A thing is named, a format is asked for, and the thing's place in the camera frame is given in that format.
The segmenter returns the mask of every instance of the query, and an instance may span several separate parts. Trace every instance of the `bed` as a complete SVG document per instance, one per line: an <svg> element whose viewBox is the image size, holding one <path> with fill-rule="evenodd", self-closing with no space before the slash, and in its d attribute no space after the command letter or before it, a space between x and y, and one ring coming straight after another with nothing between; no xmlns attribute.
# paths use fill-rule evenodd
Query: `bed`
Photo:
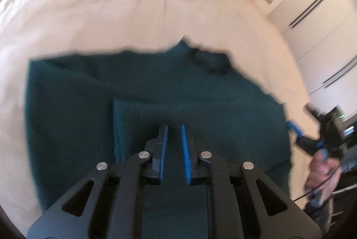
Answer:
<svg viewBox="0 0 357 239"><path fill-rule="evenodd" d="M253 0L3 0L0 202L20 231L25 234L41 215L24 131L29 59L128 47L163 52L183 37L193 46L228 52L238 71L285 104L288 119L317 135L317 125L302 110L308 96L292 54ZM295 146L292 152L294 199L304 192L310 158Z"/></svg>

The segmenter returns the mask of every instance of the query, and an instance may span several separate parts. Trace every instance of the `metal pin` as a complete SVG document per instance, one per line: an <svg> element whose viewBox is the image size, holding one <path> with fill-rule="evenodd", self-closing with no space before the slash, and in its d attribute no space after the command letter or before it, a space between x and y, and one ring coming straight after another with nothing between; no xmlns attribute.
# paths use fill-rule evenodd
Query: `metal pin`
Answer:
<svg viewBox="0 0 357 239"><path fill-rule="evenodd" d="M139 157L140 158L148 158L150 156L150 153L148 153L147 151L142 151L139 153Z"/></svg>
<svg viewBox="0 0 357 239"><path fill-rule="evenodd" d="M202 158L211 158L212 153L210 153L209 151L203 151L203 152L201 152L201 156L202 156Z"/></svg>
<svg viewBox="0 0 357 239"><path fill-rule="evenodd" d="M107 169L108 164L106 164L105 162L100 162L97 164L97 170L105 170Z"/></svg>
<svg viewBox="0 0 357 239"><path fill-rule="evenodd" d="M243 167L244 167L245 169L250 170L250 169L253 169L254 164L252 164L250 161L246 161L246 162L243 163Z"/></svg>

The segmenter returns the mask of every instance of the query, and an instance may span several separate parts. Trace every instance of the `black gripper frame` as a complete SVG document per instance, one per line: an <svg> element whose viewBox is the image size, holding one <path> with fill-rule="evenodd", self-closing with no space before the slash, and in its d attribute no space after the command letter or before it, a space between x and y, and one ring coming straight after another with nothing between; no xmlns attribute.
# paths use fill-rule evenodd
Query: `black gripper frame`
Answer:
<svg viewBox="0 0 357 239"><path fill-rule="evenodd" d="M190 185L206 185L209 239L321 239L313 220L256 165L226 163L214 153L204 159L208 149L193 140L187 125L183 129Z"/></svg>
<svg viewBox="0 0 357 239"><path fill-rule="evenodd" d="M146 143L149 157L94 167L29 229L27 239L140 239L143 187L163 178L167 125Z"/></svg>

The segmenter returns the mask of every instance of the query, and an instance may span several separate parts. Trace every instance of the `dark green towel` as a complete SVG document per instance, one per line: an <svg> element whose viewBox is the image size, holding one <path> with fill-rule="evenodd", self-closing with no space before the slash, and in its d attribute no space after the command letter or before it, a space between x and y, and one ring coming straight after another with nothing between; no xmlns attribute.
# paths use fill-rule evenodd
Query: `dark green towel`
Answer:
<svg viewBox="0 0 357 239"><path fill-rule="evenodd" d="M166 218L162 224L168 224L167 232L187 226L190 236L202 234L206 224L204 187L184 184L176 135L181 123L195 126L195 136L210 150L227 160L252 160L288 191L290 142L282 105L236 72L226 55L184 42L166 53L126 51L32 61L25 114L31 167L44 210L98 162L113 164L141 150L162 122L171 126L170 163L164 184L146 187L148 236L154 231L148 222L156 222L155 215ZM175 184L173 196L166 194L160 203L157 193ZM166 231L155 237L169 238Z"/></svg>

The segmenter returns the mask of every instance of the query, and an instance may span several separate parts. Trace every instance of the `cabinet door handle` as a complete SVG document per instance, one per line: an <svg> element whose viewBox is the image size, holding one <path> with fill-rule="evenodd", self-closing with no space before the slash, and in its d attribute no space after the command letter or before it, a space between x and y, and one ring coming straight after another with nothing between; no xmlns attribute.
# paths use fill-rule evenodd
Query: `cabinet door handle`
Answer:
<svg viewBox="0 0 357 239"><path fill-rule="evenodd" d="M338 81L342 78L345 74L347 74L350 70L352 70L357 65L357 55L342 69L340 69L336 74L329 77L326 81L322 83L324 89L331 86L334 82Z"/></svg>
<svg viewBox="0 0 357 239"><path fill-rule="evenodd" d="M305 9L303 13L301 13L295 20L289 24L289 28L293 29L297 26L305 17L307 17L323 0L315 0L311 3L311 5Z"/></svg>

